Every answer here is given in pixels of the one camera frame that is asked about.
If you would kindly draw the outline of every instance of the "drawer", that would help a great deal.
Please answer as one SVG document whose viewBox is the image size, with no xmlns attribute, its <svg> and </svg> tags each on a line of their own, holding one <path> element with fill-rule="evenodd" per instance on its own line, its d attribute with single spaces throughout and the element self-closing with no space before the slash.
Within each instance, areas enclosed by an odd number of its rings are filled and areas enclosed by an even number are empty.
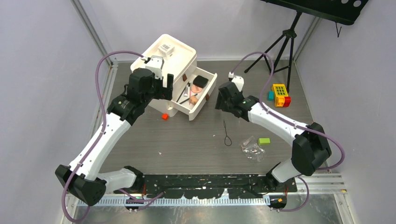
<svg viewBox="0 0 396 224">
<path fill-rule="evenodd" d="M 206 95 L 211 95 L 213 92 L 214 87 L 216 86 L 216 80 L 217 80 L 217 73 L 212 74 L 208 71 L 205 71 L 200 68 L 196 68 L 190 75 L 187 75 L 187 80 L 185 82 L 178 80 L 175 82 L 173 86 L 173 99 L 171 100 L 171 106 L 185 114 L 188 115 L 189 120 L 194 120 L 194 118 L 198 115 L 199 111 L 202 109 L 204 104 L 206 103 Z M 180 96 L 180 93 L 184 91 L 185 85 L 190 82 L 192 85 L 192 81 L 195 79 L 197 76 L 202 76 L 208 79 L 208 84 L 205 86 L 205 88 L 200 92 L 196 97 L 198 98 L 197 104 L 189 104 L 189 101 L 180 104 L 177 101 L 177 98 Z M 179 102 L 183 102 L 184 100 L 188 99 L 188 97 L 181 96 L 179 99 Z"/>
</svg>

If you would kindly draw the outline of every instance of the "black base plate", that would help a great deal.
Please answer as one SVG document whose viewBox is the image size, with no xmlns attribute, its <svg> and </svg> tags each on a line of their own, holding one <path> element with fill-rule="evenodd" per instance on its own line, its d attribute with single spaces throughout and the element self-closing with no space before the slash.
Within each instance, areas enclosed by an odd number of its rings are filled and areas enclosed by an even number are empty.
<svg viewBox="0 0 396 224">
<path fill-rule="evenodd" d="M 147 197 L 152 198 L 160 192 L 162 197 L 178 199 L 219 198 L 227 189 L 230 199 L 260 198 L 269 191 L 265 186 L 265 175 L 258 174 L 222 174 L 222 175 L 144 175 Z M 288 192 L 297 192 L 294 178 L 272 192 L 283 193 L 287 186 Z M 124 189 L 128 193 L 142 193 L 143 189 L 133 191 Z"/>
</svg>

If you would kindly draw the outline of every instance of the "black music stand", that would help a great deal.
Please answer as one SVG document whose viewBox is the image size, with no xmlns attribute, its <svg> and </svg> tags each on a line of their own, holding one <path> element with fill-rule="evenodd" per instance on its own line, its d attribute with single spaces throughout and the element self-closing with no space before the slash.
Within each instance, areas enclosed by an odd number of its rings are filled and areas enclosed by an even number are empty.
<svg viewBox="0 0 396 224">
<path fill-rule="evenodd" d="M 352 25 L 355 23 L 356 19 L 359 17 L 361 10 L 366 5 L 368 0 L 261 0 L 265 2 L 269 2 L 275 5 L 279 5 L 282 7 L 290 8 L 297 11 L 296 17 L 290 27 L 290 29 L 284 30 L 282 35 L 265 51 L 268 53 L 278 42 L 281 41 L 284 37 L 286 39 L 283 42 L 281 50 L 279 51 L 278 56 L 274 62 L 274 73 L 279 71 L 289 69 L 287 75 L 287 84 L 286 90 L 289 92 L 289 84 L 290 84 L 290 74 L 291 74 L 291 63 L 293 61 L 293 47 L 294 47 L 294 39 L 297 37 L 294 28 L 297 25 L 298 20 L 302 13 L 307 13 L 310 15 L 314 15 L 326 20 L 330 20 L 336 23 L 341 23 L 344 25 Z M 290 57 L 289 57 L 289 65 L 285 66 L 281 69 L 276 70 L 276 66 L 281 59 L 281 56 L 286 48 L 287 43 L 291 40 L 290 43 Z M 249 70 L 262 58 L 264 57 L 265 62 L 268 66 L 269 71 L 271 71 L 271 67 L 268 63 L 268 59 L 266 56 L 261 55 L 253 64 L 251 64 L 246 70 L 245 73 L 249 72 Z"/>
</svg>

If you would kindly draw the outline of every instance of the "white wall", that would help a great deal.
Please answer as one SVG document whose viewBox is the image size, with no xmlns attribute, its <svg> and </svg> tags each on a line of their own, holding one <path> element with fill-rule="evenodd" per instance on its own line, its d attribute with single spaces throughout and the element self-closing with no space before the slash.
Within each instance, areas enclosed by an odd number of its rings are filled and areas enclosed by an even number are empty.
<svg viewBox="0 0 396 224">
<path fill-rule="evenodd" d="M 395 8 L 369 1 L 339 38 L 334 22 L 322 21 L 297 63 L 314 120 L 345 148 L 338 170 L 363 224 L 396 218 Z"/>
<path fill-rule="evenodd" d="M 0 52 L 0 222 L 54 224 L 54 172 L 88 142 L 101 54 L 69 0 L 0 1 Z"/>
<path fill-rule="evenodd" d="M 259 0 L 84 0 L 90 18 L 99 23 L 101 39 L 114 50 L 143 52 L 167 33 L 195 48 L 198 59 L 241 59 L 265 51 L 296 12 Z M 313 17 L 303 14 L 296 27 L 295 49 Z M 280 46 L 275 47 L 277 55 Z M 288 57 L 290 50 L 283 54 Z M 133 60 L 122 55 L 119 60 Z"/>
</svg>

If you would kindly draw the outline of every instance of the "black tripod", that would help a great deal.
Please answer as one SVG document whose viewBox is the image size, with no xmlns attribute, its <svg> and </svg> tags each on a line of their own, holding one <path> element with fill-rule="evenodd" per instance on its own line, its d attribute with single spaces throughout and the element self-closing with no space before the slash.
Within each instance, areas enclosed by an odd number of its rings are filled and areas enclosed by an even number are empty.
<svg viewBox="0 0 396 224">
<path fill-rule="evenodd" d="M 265 53 L 268 53 L 279 41 L 281 41 L 282 38 L 286 37 L 285 41 L 283 42 L 282 48 L 278 54 L 278 57 L 276 57 L 276 60 L 274 62 L 274 73 L 277 73 L 279 71 L 285 70 L 285 69 L 289 69 L 289 73 L 287 75 L 287 85 L 286 85 L 286 90 L 287 92 L 289 92 L 289 84 L 290 84 L 290 74 L 291 74 L 291 62 L 293 61 L 293 47 L 294 47 L 294 38 L 297 37 L 296 32 L 294 32 L 294 28 L 297 25 L 298 19 L 300 19 L 301 16 L 301 12 L 297 11 L 297 15 L 294 18 L 293 24 L 291 25 L 290 29 L 284 30 L 282 35 L 275 41 L 275 43 L 273 43 L 266 51 Z M 290 58 L 289 58 L 289 65 L 286 67 L 283 67 L 281 69 L 276 70 L 276 66 L 279 63 L 279 60 L 281 59 L 281 56 L 286 48 L 287 43 L 289 42 L 289 39 L 291 39 L 291 45 L 290 45 Z M 253 64 L 251 64 L 249 66 L 249 68 L 247 68 L 245 70 L 245 73 L 247 73 L 262 57 L 264 57 L 265 62 L 267 63 L 268 69 L 271 72 L 271 67 L 268 63 L 268 59 L 265 55 L 261 55 L 257 60 L 255 60 L 255 62 L 253 62 Z"/>
</svg>

